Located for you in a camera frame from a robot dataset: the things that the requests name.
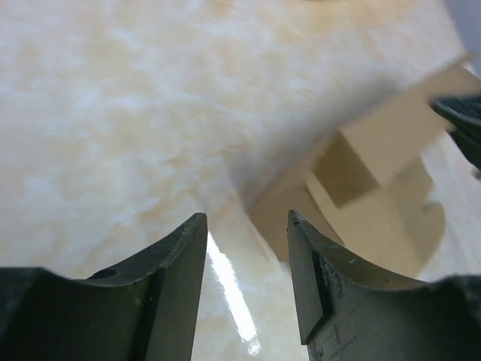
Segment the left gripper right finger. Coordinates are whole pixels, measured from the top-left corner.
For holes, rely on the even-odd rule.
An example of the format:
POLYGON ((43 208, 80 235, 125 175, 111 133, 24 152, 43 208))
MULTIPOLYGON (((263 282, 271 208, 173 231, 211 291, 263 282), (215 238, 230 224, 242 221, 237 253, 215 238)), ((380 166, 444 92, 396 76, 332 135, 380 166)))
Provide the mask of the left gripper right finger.
POLYGON ((287 238, 301 343, 311 360, 478 360, 480 278, 424 282, 324 236, 296 211, 287 238))

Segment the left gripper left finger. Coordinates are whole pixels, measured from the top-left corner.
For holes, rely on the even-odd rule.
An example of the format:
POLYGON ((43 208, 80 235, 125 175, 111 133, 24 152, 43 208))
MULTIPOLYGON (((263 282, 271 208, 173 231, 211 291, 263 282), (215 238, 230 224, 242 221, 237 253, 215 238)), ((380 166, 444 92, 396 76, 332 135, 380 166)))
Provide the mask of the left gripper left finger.
POLYGON ((207 252, 207 217, 86 279, 1 270, 3 360, 188 360, 207 252))

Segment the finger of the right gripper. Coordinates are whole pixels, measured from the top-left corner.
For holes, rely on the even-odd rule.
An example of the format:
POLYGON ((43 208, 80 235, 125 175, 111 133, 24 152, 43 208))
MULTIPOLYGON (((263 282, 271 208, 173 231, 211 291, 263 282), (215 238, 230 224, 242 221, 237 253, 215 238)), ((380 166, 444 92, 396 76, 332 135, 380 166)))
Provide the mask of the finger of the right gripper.
POLYGON ((430 106, 455 127, 452 140, 467 161, 480 169, 480 94, 440 96, 431 99, 430 106))

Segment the brown cardboard paper box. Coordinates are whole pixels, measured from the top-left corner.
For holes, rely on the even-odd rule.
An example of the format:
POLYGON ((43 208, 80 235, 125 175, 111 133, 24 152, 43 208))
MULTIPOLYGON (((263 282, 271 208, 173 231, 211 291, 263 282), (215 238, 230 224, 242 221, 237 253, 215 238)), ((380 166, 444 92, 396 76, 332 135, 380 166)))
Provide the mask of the brown cardboard paper box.
POLYGON ((250 208, 260 235, 289 259, 287 217, 297 211, 322 234, 364 259, 418 277, 439 247, 444 207, 422 153, 449 131, 432 97, 480 88, 468 56, 428 75, 340 128, 283 172, 250 208))

